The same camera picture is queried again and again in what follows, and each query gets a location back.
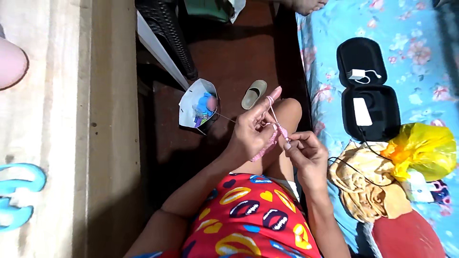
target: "open case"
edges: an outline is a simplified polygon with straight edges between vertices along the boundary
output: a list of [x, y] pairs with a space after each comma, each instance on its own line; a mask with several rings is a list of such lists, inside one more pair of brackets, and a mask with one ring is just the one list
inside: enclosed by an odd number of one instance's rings
[[[387, 81], [381, 49], [375, 41], [367, 38], [352, 38], [343, 42], [337, 49], [340, 81], [346, 90], [342, 94], [342, 115], [344, 129], [353, 138], [363, 141], [388, 141], [398, 135], [400, 112], [394, 89], [383, 85]], [[346, 73], [352, 69], [375, 70], [366, 73], [369, 84], [361, 84], [348, 79]], [[370, 126], [362, 126], [360, 132], [355, 118], [354, 98], [365, 99], [371, 120]]]

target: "white paper bag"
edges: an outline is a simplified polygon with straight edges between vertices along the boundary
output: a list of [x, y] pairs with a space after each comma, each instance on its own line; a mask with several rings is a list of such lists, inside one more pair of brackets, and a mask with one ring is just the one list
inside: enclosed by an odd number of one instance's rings
[[215, 90], [215, 86], [204, 79], [198, 79], [188, 88], [188, 90], [185, 92], [185, 94], [182, 96], [182, 99], [179, 102], [179, 125], [191, 128], [195, 127], [196, 112], [193, 109], [193, 105], [197, 105], [199, 99], [203, 97], [204, 93], [206, 92], [217, 97], [217, 91]]

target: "foot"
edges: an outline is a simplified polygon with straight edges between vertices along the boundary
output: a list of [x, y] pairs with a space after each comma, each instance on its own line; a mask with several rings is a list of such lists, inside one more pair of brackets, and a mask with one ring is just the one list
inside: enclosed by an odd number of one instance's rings
[[286, 0], [284, 4], [302, 15], [308, 15], [322, 9], [327, 2], [328, 0]]

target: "red dress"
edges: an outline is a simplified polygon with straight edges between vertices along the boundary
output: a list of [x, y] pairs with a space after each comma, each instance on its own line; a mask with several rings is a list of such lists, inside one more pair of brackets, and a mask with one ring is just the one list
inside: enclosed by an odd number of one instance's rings
[[253, 174], [229, 174], [217, 185], [180, 253], [184, 258], [320, 257], [296, 199], [283, 186]]

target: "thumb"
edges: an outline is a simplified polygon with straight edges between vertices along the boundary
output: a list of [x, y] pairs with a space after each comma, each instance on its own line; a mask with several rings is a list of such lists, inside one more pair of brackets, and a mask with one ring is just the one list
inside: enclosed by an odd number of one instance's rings
[[296, 167], [303, 167], [307, 165], [310, 161], [303, 155], [303, 153], [301, 153], [297, 146], [298, 141], [296, 140], [291, 141], [291, 144], [285, 143], [285, 156], [289, 157], [292, 163], [296, 165]]
[[267, 143], [271, 137], [273, 137], [274, 132], [277, 130], [277, 125], [272, 123], [268, 124], [263, 128], [260, 132], [259, 136], [263, 140], [263, 142]]

